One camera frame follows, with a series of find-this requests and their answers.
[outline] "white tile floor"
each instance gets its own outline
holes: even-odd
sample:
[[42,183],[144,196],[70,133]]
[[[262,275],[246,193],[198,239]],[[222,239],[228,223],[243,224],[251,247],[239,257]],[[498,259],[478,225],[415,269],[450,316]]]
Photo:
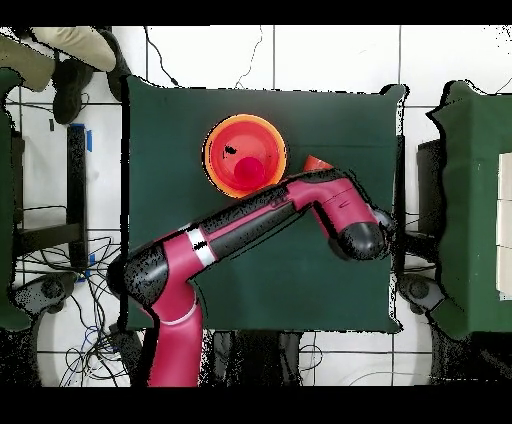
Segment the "white tile floor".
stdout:
[[[142,27],[114,27],[114,33],[134,74],[164,87],[172,86],[160,69],[153,47],[147,46]],[[387,84],[408,85],[404,134],[410,213],[418,211],[417,146],[439,136],[425,113],[439,103],[445,83],[470,79],[482,90],[495,92],[512,77],[512,37],[508,28],[493,26],[276,26],[275,32],[271,25],[263,25],[261,32],[257,25],[150,27],[149,35],[160,49],[166,70],[183,86],[234,87],[249,70],[254,45],[261,37],[251,72],[241,80],[246,88],[376,93]],[[511,90],[512,84],[502,92]],[[112,236],[118,243],[121,106],[111,96],[105,74],[96,73],[85,91],[93,104],[80,113],[76,122],[84,123],[93,134],[93,151],[87,153],[88,226],[91,238]],[[56,166],[65,160],[66,129],[55,125],[50,131],[51,114],[28,106],[51,107],[53,94],[49,86],[42,93],[16,89],[9,95],[10,100],[21,98],[24,103],[21,107],[10,105],[8,110],[27,141],[26,207],[65,205],[66,201],[65,168]],[[34,211],[26,214],[25,225],[63,220],[62,210]],[[101,244],[91,243],[91,251]],[[414,258],[408,258],[408,262],[418,263]],[[25,268],[41,267],[25,263]],[[24,278],[34,277],[26,274]],[[17,281],[22,279],[23,274],[18,273]],[[84,320],[92,325],[87,287],[78,286],[75,294]],[[112,297],[105,295],[102,299],[112,323],[119,306]],[[310,346],[300,355],[304,369],[321,360],[316,368],[303,372],[305,384],[425,384],[431,361],[430,327],[424,317],[412,314],[399,296],[396,316],[404,329],[395,336],[318,333],[316,345],[322,353],[313,353]],[[45,316],[38,346],[45,384],[58,385],[66,370],[65,352],[80,347],[83,338],[84,329],[73,302],[68,302],[58,315]],[[312,333],[306,334],[302,345],[312,344],[313,338]]]

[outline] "tile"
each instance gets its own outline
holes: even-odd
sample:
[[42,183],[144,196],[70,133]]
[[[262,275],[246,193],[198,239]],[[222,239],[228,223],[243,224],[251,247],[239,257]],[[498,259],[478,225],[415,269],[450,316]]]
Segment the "tile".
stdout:
[[398,82],[398,25],[276,25],[276,88],[378,93]]
[[16,86],[7,93],[5,102],[9,105],[12,103],[18,103],[20,101],[20,87]]
[[496,245],[512,248],[512,200],[498,200],[496,219]]
[[77,282],[73,291],[73,297],[76,303],[68,298],[62,311],[57,314],[45,314],[41,321],[41,327],[38,334],[38,350],[44,351],[63,351],[74,348],[79,351],[87,351],[96,340],[95,333],[92,330],[86,331],[87,327],[100,326],[100,312],[94,310],[94,301],[91,294],[94,293],[105,313],[105,331],[108,327],[117,321],[119,317],[119,301],[108,292],[102,292],[106,288],[106,283],[99,275],[90,277],[91,286],[88,282]]
[[20,107],[18,105],[9,105],[5,106],[5,109],[11,115],[11,125],[14,124],[14,128],[16,130],[20,130]]
[[315,342],[314,336],[314,332],[304,333],[300,340],[304,350],[313,350],[313,347],[308,345],[315,343],[322,352],[391,352],[391,335],[389,334],[318,331]]
[[39,367],[39,376],[44,387],[59,387],[61,380],[64,378],[63,383],[69,377],[72,377],[72,371],[75,366],[77,370],[80,369],[79,356],[77,354],[66,355],[63,353],[38,353],[37,364]]
[[394,386],[429,384],[432,355],[395,354]]
[[431,352],[432,333],[428,318],[414,314],[409,303],[398,293],[395,308],[396,317],[403,326],[403,330],[395,334],[395,351]]
[[[50,118],[45,110],[22,107],[25,208],[67,204],[67,133],[61,125],[50,131]],[[32,211],[25,215],[25,228],[63,224],[64,216],[57,209]]]
[[512,249],[497,247],[496,255],[496,288],[502,293],[512,296]]
[[391,354],[301,353],[299,367],[304,386],[391,385]]
[[[262,25],[249,75],[241,83],[250,89],[272,88],[272,25]],[[162,55],[163,67],[184,87],[234,88],[249,71],[259,25],[150,27],[149,39]],[[149,81],[173,87],[149,46]]]
[[[82,378],[82,362],[78,354],[70,353],[38,353],[39,374],[44,387],[113,387],[112,379],[98,380],[95,377],[108,378],[110,375],[106,368],[99,363],[96,357],[92,357],[89,365],[93,371],[86,372]],[[118,387],[129,387],[130,379],[124,375],[121,363],[115,362],[115,357],[107,355],[108,361],[104,361],[112,374],[116,377]]]
[[[403,25],[401,82],[410,88],[406,105],[438,105],[452,80],[469,79],[486,93],[498,91],[512,77],[508,27]],[[510,92],[512,85],[502,91]]]
[[121,106],[90,105],[78,116],[92,134],[87,152],[88,228],[120,228]]
[[116,36],[133,75],[146,78],[146,34],[142,26],[115,26]]
[[[21,101],[23,103],[45,103],[51,106],[54,97],[55,89],[51,80],[46,88],[39,93],[24,87],[21,89]],[[120,104],[110,93],[105,72],[94,72],[91,82],[82,90],[82,103]]]
[[512,153],[499,155],[498,199],[512,200]]
[[[405,137],[405,194],[406,210],[408,213],[418,213],[418,166],[416,154],[418,146],[427,141],[439,138],[439,131],[435,124],[427,117],[431,109],[405,109],[404,111],[404,137]],[[409,230],[418,228],[417,219],[408,216],[407,222],[411,224]]]

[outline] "green tablecloth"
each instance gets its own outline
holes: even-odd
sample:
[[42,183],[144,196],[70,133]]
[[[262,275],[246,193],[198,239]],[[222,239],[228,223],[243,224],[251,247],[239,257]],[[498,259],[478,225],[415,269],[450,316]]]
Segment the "green tablecloth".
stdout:
[[[206,178],[201,147],[219,121],[239,113],[261,116],[282,134],[287,174],[314,155],[354,171],[372,200],[391,210],[403,86],[383,95],[162,89],[136,77],[128,86],[130,249],[232,201]],[[192,283],[208,328],[390,333],[399,326],[389,316],[389,273],[390,258],[339,260],[309,214]]]
[[512,96],[481,95],[447,84],[432,114],[446,140],[447,211],[440,243],[441,283],[449,296],[432,317],[450,337],[512,331],[512,301],[496,290],[499,154],[512,152]]
[[28,315],[15,308],[8,298],[13,275],[14,184],[11,162],[11,126],[14,125],[5,110],[9,91],[21,85],[17,72],[0,68],[0,328],[18,331],[30,327]]

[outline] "black shoe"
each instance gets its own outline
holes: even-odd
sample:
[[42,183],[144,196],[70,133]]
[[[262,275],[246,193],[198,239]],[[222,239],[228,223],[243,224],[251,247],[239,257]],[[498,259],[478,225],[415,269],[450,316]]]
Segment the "black shoe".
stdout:
[[67,125],[82,108],[82,90],[91,82],[93,69],[76,59],[57,62],[52,80],[55,87],[53,116],[61,125]]
[[115,99],[120,102],[121,99],[121,81],[120,78],[122,76],[128,76],[132,74],[126,60],[124,59],[123,53],[121,52],[121,47],[119,47],[119,43],[117,42],[114,34],[108,31],[98,31],[103,38],[107,41],[107,44],[110,46],[112,51],[116,56],[116,66],[115,68],[107,72],[108,86],[110,87],[110,92],[115,97]]

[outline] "wire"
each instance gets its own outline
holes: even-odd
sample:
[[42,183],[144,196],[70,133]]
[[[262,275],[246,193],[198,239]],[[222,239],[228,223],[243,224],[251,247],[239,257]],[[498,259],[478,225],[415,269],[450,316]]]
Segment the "wire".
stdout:
[[507,85],[510,84],[510,82],[512,81],[512,78],[510,78],[506,83],[505,85],[503,85],[498,91],[496,91],[496,93],[494,94],[498,94],[501,90],[503,90]]
[[251,73],[252,62],[254,60],[254,55],[256,54],[256,49],[258,48],[258,45],[263,41],[263,29],[261,28],[261,25],[260,25],[260,34],[261,34],[260,35],[260,39],[258,40],[256,45],[254,46],[254,50],[252,52],[251,63],[249,64],[249,70],[244,75],[242,75],[240,78],[238,78],[238,81],[235,84],[235,88],[238,88],[238,86],[240,86],[243,89],[245,89],[245,87],[242,85],[242,83],[240,81],[242,80],[242,78],[245,78],[247,75],[249,75]]
[[[311,371],[311,370],[313,370],[313,386],[315,386],[315,385],[316,385],[316,372],[315,372],[315,368],[316,368],[316,367],[318,367],[318,366],[322,363],[322,361],[323,361],[323,359],[324,359],[324,354],[323,354],[323,352],[322,352],[322,349],[320,349],[320,348],[316,345],[316,336],[317,336],[317,333],[316,333],[316,331],[315,331],[315,335],[313,336],[313,343],[312,343],[312,344],[304,345],[304,346],[302,346],[301,348],[299,348],[299,355],[300,355],[300,353],[301,353],[304,349],[306,349],[307,347],[312,347],[312,348],[313,348],[313,352],[311,353],[311,360],[310,360],[310,362],[309,362],[309,367],[307,367],[307,368],[299,368],[299,371],[300,371],[300,372],[299,372],[299,377],[300,377],[300,385],[301,385],[301,386],[303,386],[303,385],[304,385],[304,384],[303,384],[303,383],[304,383],[304,379],[302,378],[301,373],[302,373],[302,372],[304,372],[304,371],[308,371],[308,372],[309,372],[309,371]],[[312,364],[313,364],[313,359],[315,358],[315,354],[316,354],[316,352],[315,352],[315,351],[317,351],[317,350],[318,350],[318,352],[320,353],[320,360],[319,360],[315,365],[312,365]]]
[[397,371],[375,371],[370,372],[368,374],[362,375],[361,377],[356,378],[354,381],[352,381],[349,386],[353,386],[358,381],[370,377],[372,375],[379,375],[379,374],[391,374],[391,375],[405,375],[405,376],[419,376],[419,377],[425,377],[425,378],[432,378],[434,380],[443,380],[443,381],[481,381],[482,379],[479,378],[446,378],[446,377],[435,377],[430,374],[420,374],[415,372],[397,372]]
[[[89,95],[89,93],[82,93],[81,95],[83,96],[84,94],[87,96],[87,101],[86,101],[85,103],[82,101],[82,107],[80,108],[80,112],[81,112],[82,110],[84,110],[84,109],[86,108],[86,106],[88,106],[88,105],[89,105],[89,102],[90,102],[90,100],[91,100],[91,96]],[[42,110],[46,110],[47,112],[50,112],[50,113],[52,113],[52,114],[53,114],[53,109],[49,109],[49,108],[47,108],[47,107],[38,106],[38,105],[31,105],[31,104],[29,104],[29,103],[20,103],[20,102],[15,102],[14,100],[9,99],[9,97],[7,97],[7,101],[9,101],[9,102],[10,102],[11,104],[13,104],[13,105],[22,105],[22,106],[25,106],[25,107],[31,107],[31,108],[33,108],[33,109],[42,109]],[[41,208],[32,208],[32,209],[45,209],[45,207],[41,207]]]
[[160,58],[160,69],[162,69],[163,73],[165,75],[167,75],[167,77],[171,80],[171,82],[176,86],[176,87],[179,87],[179,88],[183,88],[181,85],[178,84],[178,81],[176,81],[175,78],[171,77],[169,75],[169,73],[165,70],[164,68],[164,63],[163,63],[163,58],[162,58],[162,54],[160,53],[160,50],[158,49],[158,47],[149,39],[149,32],[148,32],[148,27],[147,26],[144,26],[144,32],[146,33],[146,41],[148,42],[148,44],[151,44],[151,46],[155,49],[156,53],[158,54],[158,57]]
[[[46,209],[49,207],[40,207],[40,208],[33,208],[33,209]],[[59,383],[59,386],[63,387],[69,387],[72,385],[76,385],[80,383],[80,386],[84,385],[84,382],[86,383],[88,379],[97,379],[97,380],[113,380],[113,383],[115,386],[118,386],[117,381],[115,381],[116,378],[127,375],[126,370],[120,371],[120,372],[112,372],[110,369],[108,363],[120,363],[121,361],[118,359],[113,359],[112,354],[116,353],[113,351],[113,347],[110,345],[109,336],[112,336],[114,334],[107,334],[105,331],[105,323],[106,323],[106,317],[105,317],[105,311],[103,309],[103,306],[100,303],[100,297],[103,293],[108,293],[113,296],[112,293],[110,293],[106,288],[103,288],[102,285],[106,283],[106,280],[104,276],[102,276],[99,272],[97,272],[98,269],[101,269],[101,265],[105,264],[105,260],[114,255],[120,247],[117,247],[116,249],[113,249],[112,252],[110,252],[110,248],[112,247],[112,238],[111,237],[99,237],[97,239],[92,239],[94,241],[99,240],[107,240],[108,243],[105,245],[99,247],[98,249],[94,250],[93,252],[98,252],[102,249],[105,249],[101,255],[101,258],[97,260],[94,264],[89,265],[86,269],[78,270],[76,268],[73,268],[71,266],[61,266],[60,264],[62,262],[70,262],[69,256],[66,254],[66,252],[63,249],[60,248],[53,248],[54,251],[50,251],[48,249],[42,249],[39,251],[41,254],[42,259],[39,260],[38,258],[34,257],[32,254],[25,255],[24,259],[28,256],[34,259],[35,262],[41,265],[46,265],[50,267],[51,269],[56,269],[59,271],[75,271],[78,274],[81,274],[84,279],[87,282],[87,286],[89,288],[89,292],[91,294],[91,297],[93,298],[93,313],[94,313],[94,325],[88,325],[85,322],[84,315],[83,315],[83,309],[78,302],[78,300],[75,298],[75,296],[71,295],[72,301],[75,303],[79,319],[82,324],[82,326],[85,329],[84,333],[84,340],[82,342],[82,345],[77,347],[72,347],[68,349],[66,352],[66,366],[67,369],[64,372],[64,375],[61,378],[61,381]],[[59,260],[58,262],[55,261],[49,261],[47,254],[54,254],[57,256],[61,256],[66,259],[66,261]],[[92,275],[86,275],[85,271],[89,269],[93,269]],[[26,271],[26,272],[33,272],[33,273],[41,273],[41,274],[49,274],[51,272],[45,272],[45,271]],[[99,283],[94,283],[91,281],[91,277],[94,275],[98,275],[102,278],[102,280]],[[91,337],[93,335],[96,335],[96,340],[93,341]],[[72,361],[69,362],[69,355],[76,354],[78,357]],[[91,367],[91,360],[93,357],[96,357],[98,361],[102,362],[103,367],[101,369],[105,369],[109,377],[101,377],[95,375],[95,373],[98,370],[93,370]]]

